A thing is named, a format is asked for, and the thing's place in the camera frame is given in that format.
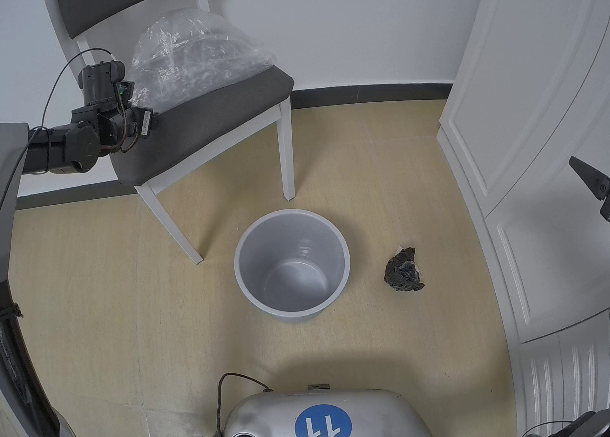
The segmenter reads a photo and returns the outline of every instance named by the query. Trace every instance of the cabinet door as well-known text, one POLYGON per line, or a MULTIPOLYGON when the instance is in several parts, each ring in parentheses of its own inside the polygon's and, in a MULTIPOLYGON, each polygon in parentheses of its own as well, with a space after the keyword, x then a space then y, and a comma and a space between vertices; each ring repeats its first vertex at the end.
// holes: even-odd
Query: cabinet door
POLYGON ((610 306, 610 222, 569 167, 574 155, 610 174, 610 32, 553 136, 487 216, 527 341, 610 306))
POLYGON ((440 119, 487 215, 561 121, 610 17, 610 0, 481 0, 440 119))
MULTIPOLYGON (((563 420, 564 388, 559 350, 559 335, 551 334, 520 347, 527 428, 551 420, 563 420)), ((538 427, 535 433, 551 435, 562 424, 538 427)))
POLYGON ((559 333, 564 374, 564 420, 608 408, 610 317, 608 312, 559 333))

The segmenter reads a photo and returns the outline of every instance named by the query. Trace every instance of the white wall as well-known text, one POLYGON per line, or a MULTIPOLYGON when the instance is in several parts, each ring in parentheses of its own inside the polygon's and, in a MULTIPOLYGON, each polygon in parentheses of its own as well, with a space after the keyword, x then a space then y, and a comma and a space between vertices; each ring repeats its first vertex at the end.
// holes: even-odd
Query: white wall
MULTIPOLYGON (((275 52, 278 66, 295 79, 295 89, 453 82, 479 3, 479 0, 209 1, 213 12, 262 39, 265 47, 275 52)), ((47 90, 66 62, 65 56, 71 57, 78 50, 65 32, 56 0, 0 2, 3 14, 0 37, 14 44, 9 51, 13 59, 4 61, 11 65, 3 64, 3 76, 12 77, 2 80, 0 90, 3 96, 8 91, 13 96, 20 95, 15 98, 15 104, 20 105, 19 120, 33 125, 38 121, 47 90), (15 32, 16 26, 24 31, 15 32), (17 79, 15 62, 28 76, 27 81, 17 79)), ((184 6, 195 6, 195 0, 148 0, 97 25, 88 31, 87 38, 90 44, 108 47, 128 64, 139 33, 164 11, 184 6)), ((77 59, 72 71, 77 73, 82 66, 83 62, 77 59)), ((81 106, 80 91, 70 77, 68 73, 57 90, 60 98, 54 97, 49 125, 66 123, 70 110, 81 106)), ((14 111, 2 113, 6 113, 0 115, 2 120, 17 120, 10 115, 14 111)), ((20 194, 114 178, 106 159, 89 174, 26 176, 20 194)))
MULTIPOLYGON (((0 0, 0 15, 0 121, 25 121, 33 127, 40 124, 44 104, 66 59, 44 0, 0 0)), ((64 74, 51 99, 45 125, 69 123, 70 111, 82 106, 74 77, 64 74)), ((85 174, 22 176, 19 196, 116 179, 110 160, 102 158, 85 174)))

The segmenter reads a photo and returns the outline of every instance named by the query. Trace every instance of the blue circle logo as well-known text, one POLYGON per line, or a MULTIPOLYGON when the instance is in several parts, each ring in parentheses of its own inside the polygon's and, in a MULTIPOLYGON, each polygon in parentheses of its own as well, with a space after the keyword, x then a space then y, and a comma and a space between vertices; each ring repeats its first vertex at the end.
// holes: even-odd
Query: blue circle logo
POLYGON ((296 419, 295 434, 296 437, 349 437, 351 419, 338 406, 310 406, 296 419))

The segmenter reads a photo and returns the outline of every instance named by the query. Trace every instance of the wooden floor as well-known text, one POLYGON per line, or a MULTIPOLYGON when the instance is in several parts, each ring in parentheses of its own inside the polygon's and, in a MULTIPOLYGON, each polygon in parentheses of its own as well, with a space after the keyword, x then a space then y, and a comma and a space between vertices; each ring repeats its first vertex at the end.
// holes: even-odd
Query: wooden floor
MULTIPOLYGON (((277 391, 404 395, 434 436, 514 436, 506 339, 477 235, 435 135, 443 101, 295 111, 296 198, 282 197, 275 126, 160 194, 204 255, 194 265, 136 195, 19 211, 10 282, 50 401, 77 436, 210 436, 218 378, 277 391), (279 322, 233 273, 243 231, 302 208, 344 234, 351 274, 317 318, 279 322), (383 281, 417 248, 425 288, 383 281)), ((227 380, 224 414, 259 389, 227 380)))

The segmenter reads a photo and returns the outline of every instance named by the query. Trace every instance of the crumpled black plastic bag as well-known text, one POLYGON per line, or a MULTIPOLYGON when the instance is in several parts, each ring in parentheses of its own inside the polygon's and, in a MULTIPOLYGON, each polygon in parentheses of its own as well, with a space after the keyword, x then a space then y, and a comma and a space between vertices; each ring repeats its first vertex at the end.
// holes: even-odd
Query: crumpled black plastic bag
POLYGON ((415 247, 401 250, 388 261, 384 281, 396 291, 419 291, 425 286, 420 281, 415 247))

